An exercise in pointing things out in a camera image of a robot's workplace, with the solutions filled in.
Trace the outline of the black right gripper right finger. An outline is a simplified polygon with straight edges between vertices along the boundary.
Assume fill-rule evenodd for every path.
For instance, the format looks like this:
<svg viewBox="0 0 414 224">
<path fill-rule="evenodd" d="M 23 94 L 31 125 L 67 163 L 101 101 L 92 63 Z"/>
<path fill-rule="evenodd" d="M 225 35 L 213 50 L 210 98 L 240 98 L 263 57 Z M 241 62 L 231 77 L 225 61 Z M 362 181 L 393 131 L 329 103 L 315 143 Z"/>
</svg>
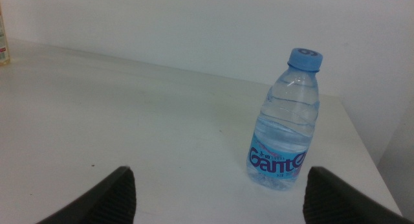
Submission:
<svg viewBox="0 0 414 224">
<path fill-rule="evenodd" d="M 413 224 L 321 166 L 308 173 L 303 216 L 307 224 Z"/>
</svg>

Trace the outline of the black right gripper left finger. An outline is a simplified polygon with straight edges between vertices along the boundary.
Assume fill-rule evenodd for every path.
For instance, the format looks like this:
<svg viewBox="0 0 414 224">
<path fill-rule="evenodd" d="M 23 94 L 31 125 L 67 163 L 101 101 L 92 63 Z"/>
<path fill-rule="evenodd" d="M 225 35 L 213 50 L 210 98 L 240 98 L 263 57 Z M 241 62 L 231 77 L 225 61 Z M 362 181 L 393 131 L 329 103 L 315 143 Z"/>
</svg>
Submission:
<svg viewBox="0 0 414 224">
<path fill-rule="evenodd" d="M 121 166 L 67 206 L 40 224 L 132 224 L 136 212 L 135 177 Z"/>
</svg>

